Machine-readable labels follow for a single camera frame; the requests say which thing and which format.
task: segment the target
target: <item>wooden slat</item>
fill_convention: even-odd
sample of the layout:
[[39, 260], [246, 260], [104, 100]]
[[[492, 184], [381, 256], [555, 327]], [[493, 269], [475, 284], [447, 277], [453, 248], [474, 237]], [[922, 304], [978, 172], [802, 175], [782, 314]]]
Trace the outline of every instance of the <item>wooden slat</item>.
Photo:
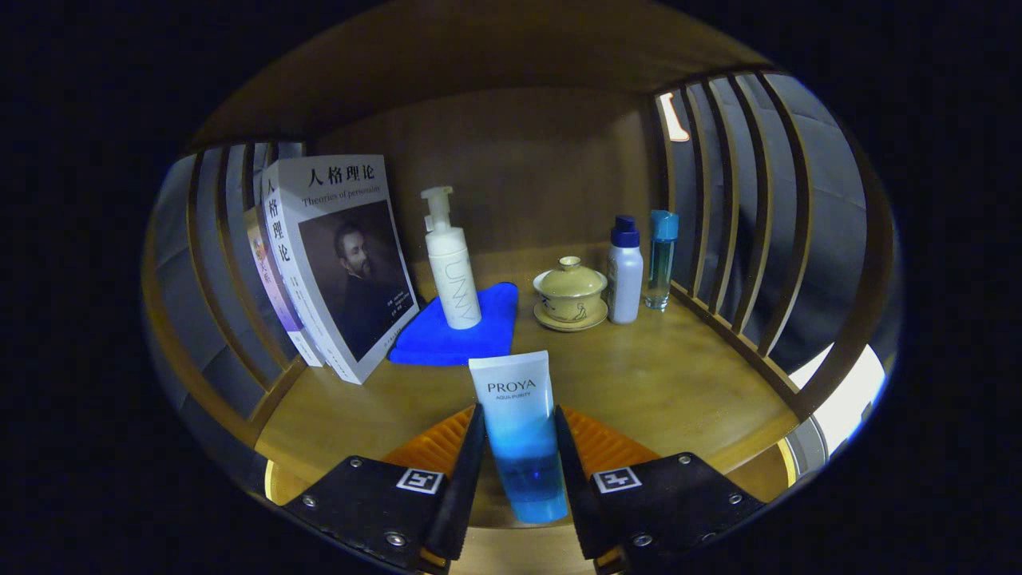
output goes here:
[[784, 103], [777, 90], [770, 80], [761, 73], [755, 74], [756, 79], [762, 85], [766, 95], [770, 96], [774, 108], [781, 117], [784, 126], [784, 133], [788, 137], [791, 146], [791, 158], [795, 169], [795, 238], [791, 248], [791, 259], [788, 263], [788, 272], [785, 276], [784, 284], [781, 287], [781, 297], [774, 308], [766, 328], [763, 330], [759, 341], [759, 355], [770, 355], [770, 352], [777, 345], [777, 340], [788, 323], [792, 308], [795, 307], [795, 300], [798, 298], [798, 291], [802, 286], [802, 277], [805, 275], [805, 263], [809, 259], [809, 237], [812, 228], [812, 182], [809, 175], [809, 164], [805, 158], [805, 148], [802, 144], [802, 137], [795, 126], [795, 119], [788, 109], [788, 104]]
[[717, 78], [728, 78], [737, 74], [752, 74], [753, 71], [762, 71], [763, 74], [785, 74], [788, 71], [784, 70], [775, 62], [762, 62], [762, 63], [743, 63], [739, 65], [729, 65], [723, 67], [715, 67], [713, 69], [707, 69], [706, 71], [700, 71], [698, 74], [690, 74], [683, 78], [676, 78], [671, 82], [663, 84], [662, 87], [656, 90], [652, 90], [652, 93], [662, 94], [663, 92], [669, 92], [678, 89], [678, 86], [691, 86], [693, 84], [698, 84], [703, 80], [716, 80]]
[[246, 211], [256, 206], [256, 190], [252, 183], [254, 170], [256, 144], [245, 142], [245, 150], [241, 154], [241, 207]]
[[837, 117], [835, 121], [848, 140], [863, 181], [866, 253], [851, 309], [838, 332], [834, 347], [798, 393], [797, 414], [811, 414], [820, 408], [855, 365], [883, 315], [887, 284], [894, 265], [894, 222], [883, 183], [854, 136]]
[[[201, 160], [201, 156], [195, 159], [196, 163]], [[152, 222], [149, 222], [145, 235], [145, 246], [142, 258], [142, 298], [144, 300], [145, 313], [149, 317], [150, 325], [154, 333], [158, 349], [152, 353], [162, 353], [167, 357], [168, 364], [174, 370], [178, 379], [188, 390], [195, 401], [218, 424], [224, 427], [238, 441], [248, 447], [254, 448], [259, 438], [259, 430], [241, 416], [238, 416], [233, 409], [220, 394], [213, 389], [202, 373], [195, 366], [195, 363], [188, 355], [188, 351], [181, 345], [181, 336], [176, 333], [167, 315], [167, 307], [164, 304], [162, 295], [159, 290], [159, 282], [156, 280], [156, 252], [155, 252], [155, 229]]]
[[[252, 188], [252, 147], [251, 143], [245, 144], [241, 160], [241, 193], [247, 197], [251, 197]], [[228, 150], [229, 148], [225, 149], [221, 161], [221, 165], [225, 169], [227, 165]], [[259, 309], [256, 307], [256, 302], [252, 300], [251, 294], [248, 293], [244, 280], [241, 279], [241, 271], [238, 269], [238, 261], [235, 258], [234, 240], [231, 238], [230, 225], [227, 220], [227, 190], [224, 187], [225, 184], [226, 177], [220, 177], [217, 180], [216, 203], [217, 235], [220, 238], [220, 248], [227, 263], [227, 273], [231, 278], [231, 284], [234, 285], [234, 295], [237, 297], [241, 309], [244, 310], [245, 319], [274, 363], [283, 370], [287, 367], [288, 360], [284, 356], [284, 351], [280, 348], [280, 344], [270, 335], [270, 329], [263, 322], [263, 317], [260, 316]]]
[[663, 102], [660, 94], [653, 97], [653, 106], [656, 108], [656, 117], [660, 121], [660, 137], [654, 138], [654, 153], [657, 157], [663, 157], [664, 161], [660, 165], [660, 209], [673, 210], [676, 201], [675, 190], [675, 157], [671, 150], [670, 136], [667, 134], [667, 116], [663, 109], [664, 104], [673, 105], [668, 99]]
[[749, 127], [749, 135], [752, 138], [752, 153], [756, 162], [756, 228], [752, 234], [752, 250], [749, 254], [748, 272], [745, 276], [745, 284], [742, 286], [742, 296], [738, 301], [738, 309], [735, 312], [732, 331], [741, 334], [745, 330], [752, 314], [752, 307], [756, 303], [756, 296], [759, 295], [759, 285], [762, 282], [763, 270], [766, 268], [766, 253], [770, 251], [770, 235], [773, 222], [773, 201], [774, 188], [770, 180], [770, 158], [768, 156], [766, 144], [763, 141], [762, 125], [759, 112], [752, 104], [751, 95], [741, 82], [734, 76], [728, 77], [732, 91], [738, 98], [738, 105], [745, 114], [745, 124]]
[[180, 153], [178, 159], [217, 147], [232, 147], [235, 145], [247, 144], [249, 142], [299, 142], [304, 139], [304, 134], [248, 130], [245, 133], [238, 134], [236, 136], [211, 140], [204, 143], [189, 143], [184, 147], [184, 150]]
[[709, 312], [717, 314], [728, 291], [731, 266], [735, 260], [735, 240], [738, 238], [738, 155], [735, 153], [735, 135], [728, 127], [722, 108], [723, 99], [716, 86], [702, 81], [703, 92], [709, 100], [710, 113], [716, 126], [716, 139], [721, 145], [721, 169], [724, 172], [724, 224], [721, 226], [721, 249], [724, 251], [716, 263], [716, 277], [710, 291]]
[[[731, 323], [727, 320], [711, 314], [705, 303], [691, 297], [689, 292], [677, 281], [670, 281], [670, 293], [675, 295], [690, 310], [695, 313], [700, 320], [709, 325], [714, 332], [735, 348], [741, 356], [751, 366], [763, 380], [770, 384], [771, 388], [784, 400], [784, 402], [794, 412], [795, 394], [798, 393], [798, 386], [788, 378], [784, 370], [774, 364], [774, 361], [759, 355], [755, 344], [741, 334], [736, 334], [731, 330]], [[799, 416], [799, 422], [805, 418]]]
[[[221, 195], [224, 192], [224, 178], [227, 176], [227, 152], [228, 148], [221, 149], [220, 155], [220, 165], [217, 171], [217, 195]], [[196, 169], [201, 166], [201, 161], [195, 161]], [[223, 336], [224, 341], [227, 342], [227, 347], [230, 348], [232, 352], [244, 366], [245, 371], [251, 376], [260, 387], [264, 390], [269, 390], [271, 382], [267, 381], [262, 375], [260, 375], [259, 370], [256, 368], [256, 363], [252, 362], [248, 352], [241, 346], [241, 342], [238, 341], [237, 336], [230, 329], [227, 318], [224, 316], [224, 310], [220, 308], [220, 304], [217, 302], [217, 296], [213, 292], [213, 285], [211, 285], [210, 277], [205, 271], [205, 260], [202, 256], [202, 250], [198, 247], [198, 176], [193, 174], [192, 186], [188, 189], [188, 207], [185, 212], [185, 220], [188, 227], [188, 253], [191, 255], [192, 269], [195, 271], [195, 278], [198, 281], [199, 291], [202, 293], [202, 301], [205, 303], [206, 309], [210, 312], [210, 316], [213, 317], [214, 323], [217, 325], [217, 329], [220, 331], [220, 335]]]
[[287, 366], [284, 373], [277, 378], [277, 381], [273, 383], [273, 387], [270, 388], [270, 392], [263, 396], [263, 399], [256, 405], [252, 410], [251, 416], [248, 421], [256, 427], [256, 429], [262, 431], [266, 427], [266, 423], [270, 421], [270, 416], [273, 415], [274, 410], [280, 405], [280, 400], [284, 399], [284, 395], [290, 391], [291, 386], [294, 382], [298, 381], [298, 376], [309, 366], [306, 361], [300, 356], [295, 356], [295, 358]]
[[695, 244], [692, 246], [692, 267], [689, 276], [692, 278], [690, 289], [692, 297], [698, 298], [703, 259], [706, 257], [706, 243], [709, 238], [709, 159], [702, 147], [705, 134], [699, 114], [699, 104], [685, 87], [682, 88], [682, 100], [685, 102], [685, 113], [689, 116], [689, 136], [692, 138], [692, 153], [696, 164], [696, 235]]

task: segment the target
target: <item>saucer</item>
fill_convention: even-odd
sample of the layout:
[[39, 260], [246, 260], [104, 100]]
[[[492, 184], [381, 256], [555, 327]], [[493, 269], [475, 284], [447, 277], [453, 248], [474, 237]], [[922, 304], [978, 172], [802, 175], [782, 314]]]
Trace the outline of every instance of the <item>saucer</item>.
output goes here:
[[536, 304], [532, 307], [532, 316], [536, 317], [540, 324], [545, 328], [550, 328], [551, 330], [557, 332], [584, 332], [589, 330], [594, 326], [599, 326], [607, 319], [607, 303], [603, 300], [597, 300], [596, 313], [591, 317], [582, 322], [573, 322], [568, 324], [566, 322], [561, 322], [559, 320], [554, 320], [550, 318], [545, 309], [543, 309], [543, 302]]

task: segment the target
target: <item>portrait on book cover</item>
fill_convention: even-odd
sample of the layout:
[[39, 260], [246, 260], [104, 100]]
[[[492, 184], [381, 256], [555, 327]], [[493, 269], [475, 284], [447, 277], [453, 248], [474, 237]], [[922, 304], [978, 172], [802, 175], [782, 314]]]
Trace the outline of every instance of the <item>portrait on book cover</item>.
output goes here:
[[413, 303], [386, 200], [298, 224], [327, 309], [359, 362]]

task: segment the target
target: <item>foam cleanser bottle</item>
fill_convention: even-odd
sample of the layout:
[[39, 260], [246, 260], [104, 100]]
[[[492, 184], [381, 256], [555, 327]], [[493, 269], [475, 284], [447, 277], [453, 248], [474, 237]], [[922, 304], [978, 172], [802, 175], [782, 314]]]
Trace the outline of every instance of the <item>foam cleanser bottle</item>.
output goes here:
[[546, 351], [469, 360], [497, 471], [518, 521], [568, 514]]
[[433, 270], [444, 318], [452, 330], [468, 330], [482, 320], [468, 260], [465, 230], [451, 227], [451, 186], [431, 187], [420, 194], [429, 202], [426, 215], [426, 251]]

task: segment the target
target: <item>blue microfiber towel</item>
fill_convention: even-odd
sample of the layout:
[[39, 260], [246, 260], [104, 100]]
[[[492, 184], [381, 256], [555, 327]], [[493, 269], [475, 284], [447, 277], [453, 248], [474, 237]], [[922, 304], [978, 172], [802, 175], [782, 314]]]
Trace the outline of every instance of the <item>blue microfiber towel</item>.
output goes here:
[[511, 353], [511, 336], [518, 315], [518, 286], [498, 283], [478, 293], [482, 320], [468, 330], [452, 330], [444, 319], [439, 298], [398, 336], [390, 362], [413, 366], [468, 366], [470, 357], [498, 357]]

